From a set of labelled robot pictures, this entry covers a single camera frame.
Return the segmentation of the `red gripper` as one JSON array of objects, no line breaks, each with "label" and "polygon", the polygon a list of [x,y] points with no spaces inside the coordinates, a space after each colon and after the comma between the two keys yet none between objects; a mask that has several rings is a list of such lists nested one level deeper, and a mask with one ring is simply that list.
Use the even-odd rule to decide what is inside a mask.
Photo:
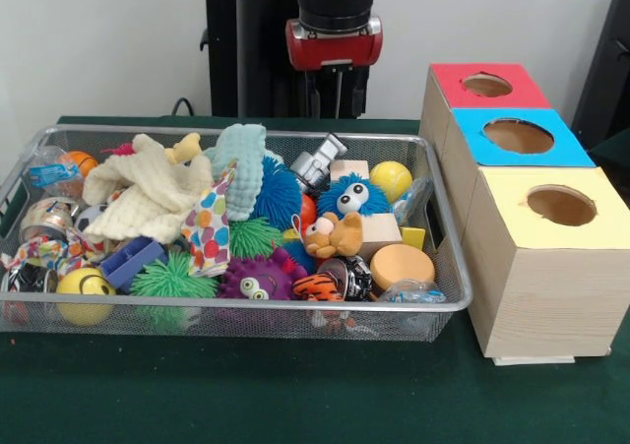
[{"label": "red gripper", "polygon": [[[377,62],[383,46],[383,26],[378,16],[372,16],[367,25],[356,32],[340,34],[315,32],[298,19],[285,24],[285,41],[288,59],[297,71],[311,73],[311,116],[321,117],[322,97],[319,82],[323,67],[349,65],[369,67]],[[344,110],[344,77],[346,71],[336,71],[335,118]]]}]

